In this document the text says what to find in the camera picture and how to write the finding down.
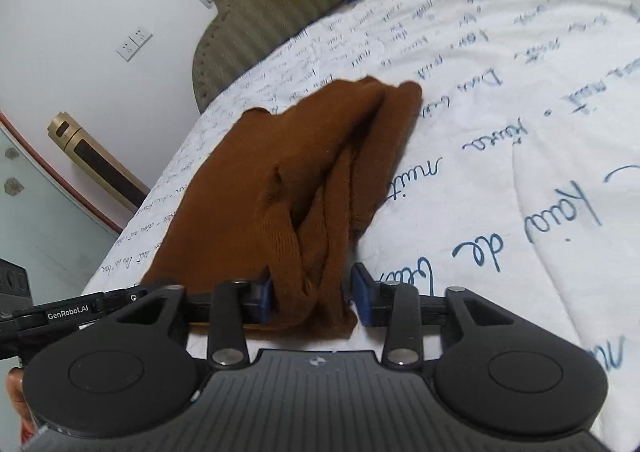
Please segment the person's left hand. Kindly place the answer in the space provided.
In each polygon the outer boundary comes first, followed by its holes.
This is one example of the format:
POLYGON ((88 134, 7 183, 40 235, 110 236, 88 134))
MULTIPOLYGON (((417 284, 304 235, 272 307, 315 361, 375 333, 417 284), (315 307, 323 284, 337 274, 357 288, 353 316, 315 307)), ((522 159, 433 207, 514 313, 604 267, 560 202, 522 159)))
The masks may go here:
POLYGON ((6 374, 6 392, 21 422, 21 443, 25 443, 35 435, 35 424, 24 396, 24 370, 11 368, 6 374))

